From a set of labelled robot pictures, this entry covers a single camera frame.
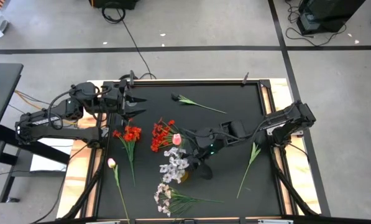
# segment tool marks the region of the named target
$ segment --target black desk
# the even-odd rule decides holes
[[[23,65],[18,63],[0,63],[0,121],[21,77],[20,74],[22,68]],[[18,159],[18,155],[21,152],[21,150],[19,150],[17,156],[6,154],[2,152],[5,143],[21,149],[25,149],[28,152],[23,151],[22,153],[28,154],[28,157],[32,155],[31,153],[33,153],[64,164],[66,164],[69,160],[68,154],[65,154],[64,152],[56,150],[40,142],[35,142],[34,144],[29,146],[19,145],[16,140],[15,131],[0,125],[0,162],[12,165],[11,171],[15,170],[14,165],[23,164],[23,161],[20,161]],[[5,202],[7,200],[9,190],[14,181],[14,176],[10,174],[9,177],[7,178],[6,184],[3,188],[3,192],[0,198],[0,202]]]
[[[171,92],[182,94],[227,114],[174,102],[170,98]],[[107,156],[117,161],[121,171],[121,187],[130,219],[167,218],[165,214],[158,212],[153,194],[162,177],[159,165],[167,164],[168,158],[163,156],[164,150],[154,153],[150,149],[153,124],[161,117],[166,121],[174,119],[178,127],[186,129],[215,127],[219,123],[240,119],[244,122],[246,130],[251,131],[266,114],[258,80],[249,81],[243,87],[239,81],[165,84],[137,82],[133,94],[148,99],[138,105],[147,111],[137,115],[133,122],[142,128],[142,137],[136,144],[134,153],[135,187],[127,154],[120,140],[113,138],[109,140]],[[120,123],[120,117],[112,114],[110,127],[113,128]],[[238,199],[237,190],[250,158],[249,143],[224,148],[211,156],[207,164],[213,170],[213,179],[204,180],[193,173],[182,184],[170,183],[185,195],[224,201],[224,203],[199,203],[179,218],[272,216],[284,212],[282,193],[272,170],[270,148],[265,144],[266,134],[259,133],[257,139],[262,152],[252,164]],[[122,202],[111,169],[104,170],[98,194],[98,212],[94,215],[100,219],[126,218],[122,212]]]

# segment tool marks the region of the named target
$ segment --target black speaker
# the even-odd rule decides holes
[[[303,0],[297,26],[301,34],[339,32],[365,0]]]
[[[106,3],[109,3],[109,2],[118,2],[120,3],[120,7],[119,7],[119,4],[110,4],[108,6],[108,8],[121,8],[121,9],[134,9],[135,8],[135,4],[137,3],[137,1],[140,1],[140,0],[88,0],[91,4],[91,6],[93,7],[97,7],[97,8],[101,8],[101,7],[104,7]]]

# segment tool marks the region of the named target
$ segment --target pink rose bud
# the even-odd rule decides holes
[[[108,166],[109,166],[109,168],[115,168],[115,166],[116,166],[116,162],[115,162],[115,160],[113,160],[112,158],[109,158],[108,159]]]
[[[174,134],[172,142],[174,145],[179,146],[181,144],[181,135],[180,134]]]

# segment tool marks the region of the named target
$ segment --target concrete floor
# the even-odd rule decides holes
[[[274,0],[283,31],[287,5]],[[85,0],[15,0],[5,11],[12,22],[0,49],[133,47],[122,24],[108,24]],[[371,45],[371,0],[329,45]],[[267,0],[141,0],[126,16],[139,47],[192,45],[279,46]],[[319,34],[313,41],[326,40]],[[288,40],[287,45],[308,45]],[[287,78],[280,51],[146,52],[158,78]],[[371,219],[371,50],[289,52],[301,99],[318,121],[312,140],[334,217]],[[73,83],[146,72],[137,53],[15,54],[0,62],[24,64],[17,87],[50,101]],[[13,96],[11,104],[34,111]],[[8,108],[2,124],[13,128],[19,112]],[[8,167],[0,165],[0,172]],[[0,176],[0,190],[5,177]],[[0,223],[29,223],[54,203],[60,178],[18,178],[12,197],[0,204]],[[46,220],[55,218],[53,212]]]

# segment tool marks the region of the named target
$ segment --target flower stem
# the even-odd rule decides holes
[[[240,187],[239,187],[239,191],[237,192],[236,199],[239,197],[240,190],[242,189],[243,181],[245,181],[246,174],[247,174],[247,171],[249,171],[249,167],[250,167],[250,165],[251,165],[251,163],[249,163],[249,165],[248,165],[247,168],[246,168],[246,172],[245,172],[245,175],[243,176],[242,183],[240,183]]]
[[[223,113],[223,114],[227,114],[226,112],[223,112],[223,111],[220,111],[220,110],[216,110],[214,108],[210,108],[210,107],[207,107],[207,106],[203,106],[203,105],[200,105],[200,104],[197,104],[195,103],[196,106],[200,106],[200,107],[203,107],[203,108],[206,108],[206,109],[209,109],[209,110],[212,110],[212,111],[216,111],[216,112],[220,112],[220,113]]]
[[[126,214],[127,223],[130,223],[129,215],[127,214],[126,204],[124,203],[124,198],[123,198],[123,194],[122,194],[121,185],[120,185],[120,182],[119,182],[119,174],[117,173],[117,165],[115,166],[115,169],[113,170],[113,172],[114,172],[114,175],[115,175],[116,185],[119,189],[119,193],[120,193],[121,198],[122,198],[122,203],[123,203],[124,213]]]
[[[133,184],[134,184],[134,187],[135,187],[135,176],[134,176],[134,164],[133,164],[133,161],[130,161],[130,168],[131,168],[131,173],[133,175]]]

